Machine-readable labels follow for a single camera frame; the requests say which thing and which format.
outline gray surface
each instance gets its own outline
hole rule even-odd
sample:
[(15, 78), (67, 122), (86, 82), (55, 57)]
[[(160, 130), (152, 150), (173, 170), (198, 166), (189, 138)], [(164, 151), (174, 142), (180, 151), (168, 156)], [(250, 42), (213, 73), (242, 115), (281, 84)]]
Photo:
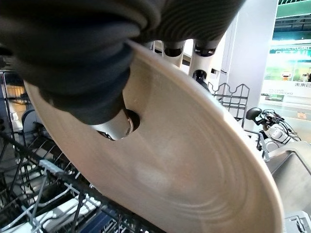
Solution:
[(311, 213), (311, 176), (294, 153), (273, 177), (286, 213), (299, 210)]

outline dishwasher rack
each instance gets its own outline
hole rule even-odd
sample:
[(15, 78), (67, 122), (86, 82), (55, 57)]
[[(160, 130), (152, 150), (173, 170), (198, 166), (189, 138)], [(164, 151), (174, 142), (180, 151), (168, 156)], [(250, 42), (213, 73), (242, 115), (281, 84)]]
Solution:
[(0, 232), (163, 232), (99, 193), (45, 135), (0, 138)]

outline white panel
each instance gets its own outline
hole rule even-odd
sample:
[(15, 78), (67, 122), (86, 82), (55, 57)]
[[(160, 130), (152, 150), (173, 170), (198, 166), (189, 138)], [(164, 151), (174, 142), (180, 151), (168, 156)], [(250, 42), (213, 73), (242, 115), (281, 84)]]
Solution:
[[(277, 2), (247, 0), (238, 15), (228, 84), (236, 87), (244, 83), (250, 88), (248, 108), (259, 103)], [(251, 121), (245, 121), (245, 128), (253, 126)]]

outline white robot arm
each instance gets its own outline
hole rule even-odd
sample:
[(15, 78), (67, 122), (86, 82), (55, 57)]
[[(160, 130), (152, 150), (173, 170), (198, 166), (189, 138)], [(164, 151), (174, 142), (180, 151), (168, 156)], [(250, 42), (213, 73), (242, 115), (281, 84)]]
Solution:
[(268, 152), (276, 150), (284, 145), (295, 142), (296, 140), (289, 136), (278, 124), (274, 124), (264, 131), (267, 139), (264, 140)]
[(275, 141), (278, 141), (284, 145), (296, 141), (290, 137), (278, 124), (274, 124), (273, 126), (269, 127), (268, 130), (265, 131), (265, 134), (268, 138), (274, 139)]

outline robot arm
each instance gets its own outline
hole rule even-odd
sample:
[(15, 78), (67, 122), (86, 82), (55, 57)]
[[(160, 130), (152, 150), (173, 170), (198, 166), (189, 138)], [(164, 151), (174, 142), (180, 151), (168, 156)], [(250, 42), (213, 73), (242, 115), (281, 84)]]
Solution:
[(275, 141), (280, 142), (281, 144), (289, 144), (295, 142), (292, 137), (290, 137), (281, 126), (278, 124), (274, 124), (273, 126), (269, 127), (268, 130), (264, 131), (268, 138), (271, 138)]

